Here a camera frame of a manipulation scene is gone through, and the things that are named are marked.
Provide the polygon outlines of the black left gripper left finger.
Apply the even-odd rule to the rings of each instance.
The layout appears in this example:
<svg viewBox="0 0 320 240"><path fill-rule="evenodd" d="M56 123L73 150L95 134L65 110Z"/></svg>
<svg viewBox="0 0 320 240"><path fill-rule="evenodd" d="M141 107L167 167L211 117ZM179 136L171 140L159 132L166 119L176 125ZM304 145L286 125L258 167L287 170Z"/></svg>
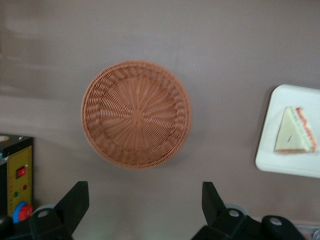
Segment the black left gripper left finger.
<svg viewBox="0 0 320 240"><path fill-rule="evenodd" d="M77 182L54 206L40 207L29 219L33 240L71 240L90 205L87 181Z"/></svg>

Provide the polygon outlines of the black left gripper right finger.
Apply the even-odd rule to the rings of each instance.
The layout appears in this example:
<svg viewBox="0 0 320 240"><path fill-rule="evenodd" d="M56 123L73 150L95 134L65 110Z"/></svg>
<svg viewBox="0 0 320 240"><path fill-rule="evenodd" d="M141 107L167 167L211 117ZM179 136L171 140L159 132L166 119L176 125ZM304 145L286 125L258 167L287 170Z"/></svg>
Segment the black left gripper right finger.
<svg viewBox="0 0 320 240"><path fill-rule="evenodd" d="M202 183L202 211L206 220L194 240L251 240L245 230L247 217L234 207L226 207L212 182Z"/></svg>

